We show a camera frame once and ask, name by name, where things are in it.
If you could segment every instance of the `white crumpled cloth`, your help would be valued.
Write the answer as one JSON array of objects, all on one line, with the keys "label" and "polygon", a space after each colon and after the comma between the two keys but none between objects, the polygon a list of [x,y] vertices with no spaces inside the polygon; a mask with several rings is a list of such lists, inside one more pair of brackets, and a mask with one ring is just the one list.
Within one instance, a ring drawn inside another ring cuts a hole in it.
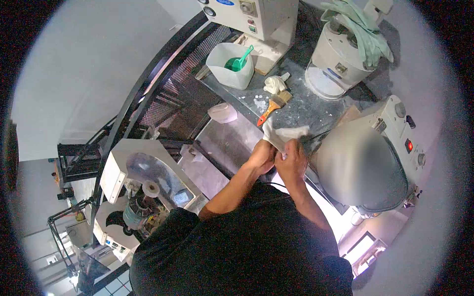
[{"label": "white crumpled cloth", "polygon": [[271,117],[265,121],[262,128],[264,130],[263,139],[275,146],[281,153],[285,152],[286,142],[291,139],[299,139],[310,133],[309,126],[273,129],[273,118]]},{"label": "white crumpled cloth", "polygon": [[280,91],[284,91],[286,89],[285,81],[287,81],[289,77],[290,74],[288,72],[282,76],[268,77],[265,79],[264,90],[274,95],[278,94]]}]

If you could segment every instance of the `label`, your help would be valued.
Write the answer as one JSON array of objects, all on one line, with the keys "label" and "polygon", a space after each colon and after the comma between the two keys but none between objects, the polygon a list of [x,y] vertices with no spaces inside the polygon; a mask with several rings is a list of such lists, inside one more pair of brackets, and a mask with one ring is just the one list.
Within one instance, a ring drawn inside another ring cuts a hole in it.
[{"label": "label", "polygon": [[216,1],[219,2],[220,4],[224,4],[224,5],[229,5],[229,6],[234,5],[234,2],[229,1],[229,0],[216,0]]},{"label": "label", "polygon": [[329,73],[333,74],[333,75],[336,76],[337,78],[342,79],[342,77],[339,76],[339,75],[337,75],[336,73],[334,73],[334,71],[332,71],[331,68],[328,68],[328,71],[329,71]]}]

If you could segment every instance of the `white plastic container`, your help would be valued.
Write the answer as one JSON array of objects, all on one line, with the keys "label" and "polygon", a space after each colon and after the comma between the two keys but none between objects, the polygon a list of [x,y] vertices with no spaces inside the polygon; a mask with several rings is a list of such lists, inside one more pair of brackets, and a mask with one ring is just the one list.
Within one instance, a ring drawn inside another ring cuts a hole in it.
[{"label": "white plastic container", "polygon": [[208,110],[210,118],[219,122],[227,123],[237,119],[237,111],[229,103],[215,105]]},{"label": "white plastic container", "polygon": [[244,90],[255,72],[252,55],[247,56],[247,63],[239,72],[226,69],[224,66],[231,58],[242,57],[247,49],[245,46],[234,43],[219,43],[209,54],[206,65],[221,84]]}]

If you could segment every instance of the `white residue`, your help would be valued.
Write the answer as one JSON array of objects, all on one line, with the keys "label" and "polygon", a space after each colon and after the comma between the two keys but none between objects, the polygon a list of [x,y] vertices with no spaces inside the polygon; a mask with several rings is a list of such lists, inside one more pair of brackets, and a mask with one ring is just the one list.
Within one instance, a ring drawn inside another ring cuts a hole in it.
[{"label": "white residue", "polygon": [[259,111],[260,113],[264,113],[265,110],[266,110],[267,107],[268,107],[268,104],[267,104],[267,102],[266,102],[265,100],[259,101],[259,100],[257,100],[257,99],[254,99],[254,103],[255,103],[255,106],[257,106],[258,111]]}]

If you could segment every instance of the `hand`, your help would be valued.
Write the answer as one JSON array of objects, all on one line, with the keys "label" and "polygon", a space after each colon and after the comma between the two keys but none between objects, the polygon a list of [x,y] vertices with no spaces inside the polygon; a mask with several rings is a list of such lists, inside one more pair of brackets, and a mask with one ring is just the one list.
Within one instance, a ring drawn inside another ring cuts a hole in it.
[{"label": "hand", "polygon": [[255,145],[246,165],[255,168],[258,176],[266,174],[273,167],[275,152],[275,147],[262,139]]},{"label": "hand", "polygon": [[281,152],[275,156],[275,167],[287,188],[304,185],[304,173],[308,166],[308,159],[304,155],[303,145],[296,139],[285,144],[286,159]]}]

